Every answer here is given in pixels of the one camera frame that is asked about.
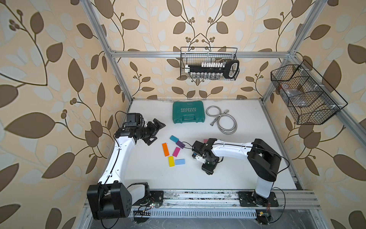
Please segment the purple block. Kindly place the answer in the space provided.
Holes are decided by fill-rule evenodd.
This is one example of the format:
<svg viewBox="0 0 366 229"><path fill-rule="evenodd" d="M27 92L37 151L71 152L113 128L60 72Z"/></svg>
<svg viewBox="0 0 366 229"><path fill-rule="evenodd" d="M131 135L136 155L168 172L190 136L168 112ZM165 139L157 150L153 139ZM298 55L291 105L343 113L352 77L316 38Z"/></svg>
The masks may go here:
<svg viewBox="0 0 366 229"><path fill-rule="evenodd" d="M177 141L176 142L176 145L178 146L178 147L180 147L181 149L184 149L185 148L185 144L184 143L182 143L181 141Z"/></svg>

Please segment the light blue block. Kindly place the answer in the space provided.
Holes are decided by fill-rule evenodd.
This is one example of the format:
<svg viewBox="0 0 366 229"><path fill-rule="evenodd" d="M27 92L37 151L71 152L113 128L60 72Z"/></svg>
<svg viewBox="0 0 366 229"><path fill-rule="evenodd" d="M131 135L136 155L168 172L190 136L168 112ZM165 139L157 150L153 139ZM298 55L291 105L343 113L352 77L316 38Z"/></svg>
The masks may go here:
<svg viewBox="0 0 366 229"><path fill-rule="evenodd" d="M174 164L175 164L176 166L185 165L185 159L176 159L176 160L174 161Z"/></svg>

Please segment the magenta block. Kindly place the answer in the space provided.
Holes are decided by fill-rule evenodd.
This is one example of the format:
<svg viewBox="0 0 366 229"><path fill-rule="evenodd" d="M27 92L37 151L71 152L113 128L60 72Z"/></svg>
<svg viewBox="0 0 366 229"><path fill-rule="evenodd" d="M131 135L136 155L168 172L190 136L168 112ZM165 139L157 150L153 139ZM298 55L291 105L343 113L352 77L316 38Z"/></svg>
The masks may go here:
<svg viewBox="0 0 366 229"><path fill-rule="evenodd" d="M176 147L175 150L174 150L174 152L173 152L173 156L174 157L178 157L180 150L181 149L179 147Z"/></svg>

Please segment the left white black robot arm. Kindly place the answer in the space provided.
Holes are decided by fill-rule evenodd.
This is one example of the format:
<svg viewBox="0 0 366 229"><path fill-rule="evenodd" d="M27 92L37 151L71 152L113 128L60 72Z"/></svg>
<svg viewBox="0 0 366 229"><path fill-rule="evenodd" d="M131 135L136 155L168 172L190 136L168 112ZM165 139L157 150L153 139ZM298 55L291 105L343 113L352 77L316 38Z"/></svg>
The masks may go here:
<svg viewBox="0 0 366 229"><path fill-rule="evenodd" d="M134 204L150 205L153 198L148 183L124 185L129 157L138 140L150 146L165 124L154 119L145 123L139 113L128 114L127 121L114 134L113 152L104 173L87 190L87 199L95 220L126 218Z"/></svg>

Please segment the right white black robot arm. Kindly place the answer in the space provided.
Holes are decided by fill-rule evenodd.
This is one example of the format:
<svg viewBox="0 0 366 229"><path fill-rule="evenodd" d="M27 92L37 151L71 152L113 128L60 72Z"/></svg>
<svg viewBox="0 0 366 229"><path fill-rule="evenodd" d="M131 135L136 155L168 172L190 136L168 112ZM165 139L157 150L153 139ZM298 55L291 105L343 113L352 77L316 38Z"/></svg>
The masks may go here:
<svg viewBox="0 0 366 229"><path fill-rule="evenodd" d="M249 143L210 138L205 143L195 141L192 151L192 157L202 162L202 171L208 175L214 173L220 158L248 160L258 176L253 198L260 200L268 200L282 161L282 157L259 138Z"/></svg>

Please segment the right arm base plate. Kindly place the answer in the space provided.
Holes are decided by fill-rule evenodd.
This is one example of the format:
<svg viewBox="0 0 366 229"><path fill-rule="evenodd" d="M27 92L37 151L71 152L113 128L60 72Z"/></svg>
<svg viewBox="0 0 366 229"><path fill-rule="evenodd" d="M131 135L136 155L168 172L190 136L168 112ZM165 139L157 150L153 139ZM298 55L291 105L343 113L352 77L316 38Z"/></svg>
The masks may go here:
<svg viewBox="0 0 366 229"><path fill-rule="evenodd" d="M278 207L274 192L270 192L269 197L264 198L257 194L255 191L239 191L238 198L241 207Z"/></svg>

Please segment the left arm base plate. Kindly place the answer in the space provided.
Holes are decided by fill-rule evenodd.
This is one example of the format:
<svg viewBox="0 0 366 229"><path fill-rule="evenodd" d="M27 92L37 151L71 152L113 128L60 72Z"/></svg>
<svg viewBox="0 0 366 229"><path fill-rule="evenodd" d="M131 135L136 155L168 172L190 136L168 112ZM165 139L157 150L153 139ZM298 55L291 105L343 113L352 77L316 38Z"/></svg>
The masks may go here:
<svg viewBox="0 0 366 229"><path fill-rule="evenodd" d="M162 190L152 190L142 199L136 200L132 206L145 206L159 208L164 201L164 192Z"/></svg>

